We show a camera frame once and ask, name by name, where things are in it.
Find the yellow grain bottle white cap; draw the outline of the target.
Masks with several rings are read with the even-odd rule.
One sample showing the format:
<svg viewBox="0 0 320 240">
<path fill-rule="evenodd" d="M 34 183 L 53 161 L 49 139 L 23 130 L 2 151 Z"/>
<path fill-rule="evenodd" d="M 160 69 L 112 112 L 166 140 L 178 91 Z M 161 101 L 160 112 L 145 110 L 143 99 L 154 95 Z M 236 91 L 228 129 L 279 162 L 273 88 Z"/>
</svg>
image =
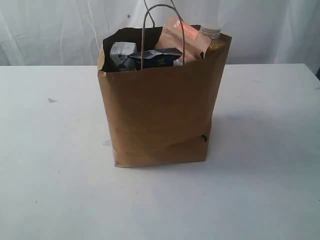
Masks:
<svg viewBox="0 0 320 240">
<path fill-rule="evenodd" d="M 211 39 L 207 52 L 215 52 L 225 45 L 225 41 L 220 38 L 221 28 L 218 25 L 201 25 L 200 32 Z"/>
</svg>

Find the spaghetti package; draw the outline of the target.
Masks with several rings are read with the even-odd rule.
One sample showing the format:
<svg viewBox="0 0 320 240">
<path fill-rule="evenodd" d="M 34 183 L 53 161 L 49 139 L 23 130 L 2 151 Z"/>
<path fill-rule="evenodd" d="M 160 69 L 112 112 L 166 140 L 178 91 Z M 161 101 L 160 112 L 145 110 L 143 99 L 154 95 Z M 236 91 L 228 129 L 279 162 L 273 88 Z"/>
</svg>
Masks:
<svg viewBox="0 0 320 240">
<path fill-rule="evenodd" d="M 141 70 L 141 61 L 143 61 L 143 69 L 172 67 L 174 62 L 183 56 L 183 53 L 177 48 L 160 48 L 132 53 L 128 56 L 137 71 Z"/>
</svg>

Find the white backdrop curtain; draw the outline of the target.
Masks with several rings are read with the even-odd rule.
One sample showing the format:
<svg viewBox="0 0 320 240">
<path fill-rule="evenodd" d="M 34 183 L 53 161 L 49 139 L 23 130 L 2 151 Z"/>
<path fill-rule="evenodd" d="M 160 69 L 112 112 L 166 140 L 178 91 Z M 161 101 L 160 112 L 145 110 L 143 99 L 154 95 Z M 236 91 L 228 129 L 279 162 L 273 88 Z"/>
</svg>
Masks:
<svg viewBox="0 0 320 240">
<path fill-rule="evenodd" d="M 0 63 L 95 65 L 102 40 L 117 30 L 162 26 L 169 0 L 3 0 Z M 229 64 L 320 66 L 317 0 L 176 0 L 190 25 L 217 25 L 232 37 Z"/>
</svg>

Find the brown kraft pouch orange label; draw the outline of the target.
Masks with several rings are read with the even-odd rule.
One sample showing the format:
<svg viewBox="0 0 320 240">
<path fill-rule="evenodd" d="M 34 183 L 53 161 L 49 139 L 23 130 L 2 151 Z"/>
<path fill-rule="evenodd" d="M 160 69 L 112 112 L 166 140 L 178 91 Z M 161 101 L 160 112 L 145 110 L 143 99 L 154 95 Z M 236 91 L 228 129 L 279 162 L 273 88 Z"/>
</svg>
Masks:
<svg viewBox="0 0 320 240">
<path fill-rule="evenodd" d="M 201 59 L 201 53 L 206 53 L 211 39 L 193 26 L 182 21 L 184 30 L 185 63 Z M 162 27 L 162 32 L 155 49 L 176 48 L 183 52 L 183 32 L 178 17 L 170 17 Z"/>
</svg>

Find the small blue white milk carton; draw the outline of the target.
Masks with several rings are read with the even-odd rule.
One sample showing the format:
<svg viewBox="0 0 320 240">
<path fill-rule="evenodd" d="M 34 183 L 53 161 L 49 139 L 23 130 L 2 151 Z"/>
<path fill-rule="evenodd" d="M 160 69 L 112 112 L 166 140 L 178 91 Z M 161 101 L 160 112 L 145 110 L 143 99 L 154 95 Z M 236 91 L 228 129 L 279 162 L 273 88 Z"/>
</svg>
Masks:
<svg viewBox="0 0 320 240">
<path fill-rule="evenodd" d="M 137 52 L 137 45 L 134 42 L 114 42 L 109 56 L 120 72 L 134 71 L 135 64 L 129 55 Z"/>
</svg>

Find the brown paper shopping bag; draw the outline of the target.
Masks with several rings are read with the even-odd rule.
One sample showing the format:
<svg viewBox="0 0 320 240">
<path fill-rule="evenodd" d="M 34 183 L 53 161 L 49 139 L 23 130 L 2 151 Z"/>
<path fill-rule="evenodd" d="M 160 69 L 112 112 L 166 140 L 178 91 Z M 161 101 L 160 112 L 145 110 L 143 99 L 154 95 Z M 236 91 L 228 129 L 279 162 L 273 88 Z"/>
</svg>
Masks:
<svg viewBox="0 0 320 240">
<path fill-rule="evenodd" d="M 196 163 L 206 160 L 212 115 L 232 38 L 225 45 L 173 66 L 120 71 L 110 58 L 115 42 L 136 44 L 137 53 L 157 50 L 162 27 L 122 28 L 102 42 L 97 77 L 108 121 L 114 164 L 118 168 Z"/>
</svg>

